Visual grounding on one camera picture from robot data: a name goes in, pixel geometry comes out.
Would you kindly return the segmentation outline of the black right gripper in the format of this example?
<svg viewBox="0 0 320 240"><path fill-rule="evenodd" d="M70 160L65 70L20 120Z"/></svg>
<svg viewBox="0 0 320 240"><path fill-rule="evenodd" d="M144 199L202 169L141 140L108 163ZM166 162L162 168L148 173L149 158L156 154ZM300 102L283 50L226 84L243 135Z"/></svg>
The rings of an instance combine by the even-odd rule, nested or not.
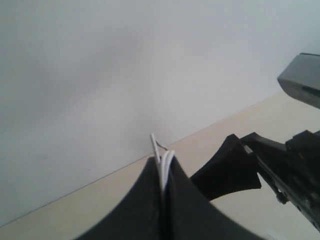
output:
<svg viewBox="0 0 320 240"><path fill-rule="evenodd" d="M244 145L252 150L248 153ZM281 204L292 203L311 224L320 222L320 133L305 130L285 143L256 132L226 137L190 180L209 201L260 189L258 173Z"/></svg>

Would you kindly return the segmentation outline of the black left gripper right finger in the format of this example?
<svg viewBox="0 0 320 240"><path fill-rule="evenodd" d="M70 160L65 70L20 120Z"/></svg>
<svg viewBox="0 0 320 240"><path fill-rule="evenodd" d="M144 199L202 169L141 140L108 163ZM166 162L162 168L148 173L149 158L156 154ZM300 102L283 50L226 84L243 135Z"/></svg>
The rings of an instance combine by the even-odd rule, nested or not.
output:
<svg viewBox="0 0 320 240"><path fill-rule="evenodd" d="M215 208L188 178L177 158L165 188L167 240L261 240Z"/></svg>

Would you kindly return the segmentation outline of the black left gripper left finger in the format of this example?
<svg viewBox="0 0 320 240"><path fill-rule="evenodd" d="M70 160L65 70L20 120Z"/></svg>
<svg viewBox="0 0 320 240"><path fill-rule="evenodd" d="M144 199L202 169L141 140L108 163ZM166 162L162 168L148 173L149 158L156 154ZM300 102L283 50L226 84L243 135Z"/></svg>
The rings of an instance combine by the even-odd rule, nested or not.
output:
<svg viewBox="0 0 320 240"><path fill-rule="evenodd" d="M160 240L160 184L154 157L120 203L78 240Z"/></svg>

